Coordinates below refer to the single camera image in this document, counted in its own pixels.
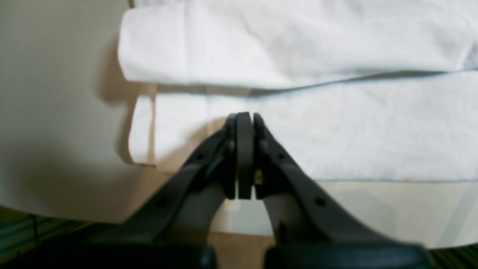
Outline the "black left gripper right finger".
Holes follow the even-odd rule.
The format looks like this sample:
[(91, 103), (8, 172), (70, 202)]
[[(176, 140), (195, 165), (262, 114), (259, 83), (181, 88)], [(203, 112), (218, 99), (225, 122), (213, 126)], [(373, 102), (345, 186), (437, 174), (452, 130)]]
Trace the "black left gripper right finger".
[(264, 119), (254, 114), (256, 164), (264, 202), (277, 245), (404, 245), (357, 220), (299, 167), (275, 139)]

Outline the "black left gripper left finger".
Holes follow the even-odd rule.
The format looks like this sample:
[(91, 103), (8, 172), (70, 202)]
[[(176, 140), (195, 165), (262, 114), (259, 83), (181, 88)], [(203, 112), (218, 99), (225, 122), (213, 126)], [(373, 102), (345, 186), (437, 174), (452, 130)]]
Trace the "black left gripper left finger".
[(230, 114), (142, 208), (90, 243), (204, 244), (222, 203), (250, 198), (251, 118)]

